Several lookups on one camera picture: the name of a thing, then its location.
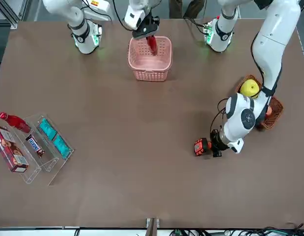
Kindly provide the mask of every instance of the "pink basket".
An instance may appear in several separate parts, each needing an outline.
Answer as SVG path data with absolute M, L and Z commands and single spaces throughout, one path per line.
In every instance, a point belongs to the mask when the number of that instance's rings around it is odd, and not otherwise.
M 145 38 L 131 39 L 128 50 L 129 66 L 137 80 L 163 82 L 171 67 L 171 41 L 156 36 L 157 55 L 153 56 Z

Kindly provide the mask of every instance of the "candy bar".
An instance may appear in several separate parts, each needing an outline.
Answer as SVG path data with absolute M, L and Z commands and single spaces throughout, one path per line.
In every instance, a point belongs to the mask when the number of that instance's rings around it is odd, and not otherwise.
M 35 150 L 37 155 L 39 157 L 42 157 L 42 155 L 45 153 L 45 151 L 40 147 L 40 145 L 37 143 L 35 138 L 30 134 L 26 140 L 29 142 L 29 144 L 32 146 L 32 148 Z

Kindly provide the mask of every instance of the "yellow apple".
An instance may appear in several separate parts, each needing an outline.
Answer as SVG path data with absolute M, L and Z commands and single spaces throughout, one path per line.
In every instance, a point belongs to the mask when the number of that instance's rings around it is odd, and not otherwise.
M 247 97 L 257 98 L 255 96 L 259 92 L 260 88 L 259 85 L 255 80 L 249 79 L 245 81 L 240 88 L 240 93 Z

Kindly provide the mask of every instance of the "brown table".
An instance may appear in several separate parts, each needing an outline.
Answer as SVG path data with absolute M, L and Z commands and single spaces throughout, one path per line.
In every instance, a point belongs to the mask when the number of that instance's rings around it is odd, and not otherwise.
M 247 74 L 261 20 L 239 20 L 228 50 L 212 52 L 184 20 L 162 20 L 173 45 L 165 83 L 135 80 L 131 34 L 104 23 L 102 48 L 75 47 L 66 23 L 19 23 L 0 70 L 0 111 L 46 112 L 76 149 L 48 187 L 8 171 L 0 156 L 0 227 L 263 228 L 304 222 L 304 56 L 294 32 L 276 92 L 285 111 L 252 131 L 239 155 L 194 157 L 217 102 Z

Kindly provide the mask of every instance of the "wicker basket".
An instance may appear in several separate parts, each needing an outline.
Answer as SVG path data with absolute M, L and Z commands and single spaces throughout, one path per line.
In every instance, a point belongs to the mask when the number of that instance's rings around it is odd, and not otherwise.
M 253 76 L 253 75 L 247 75 L 241 83 L 237 86 L 236 92 L 240 93 L 241 85 L 246 81 L 253 79 L 255 80 L 260 89 L 262 87 L 261 83 Z M 276 123 L 277 119 L 280 117 L 280 115 L 283 113 L 284 107 L 280 101 L 278 101 L 274 96 L 272 97 L 270 101 L 270 106 L 272 108 L 272 114 L 265 118 L 263 122 L 261 122 L 261 127 L 265 129 L 272 129 L 274 124 Z

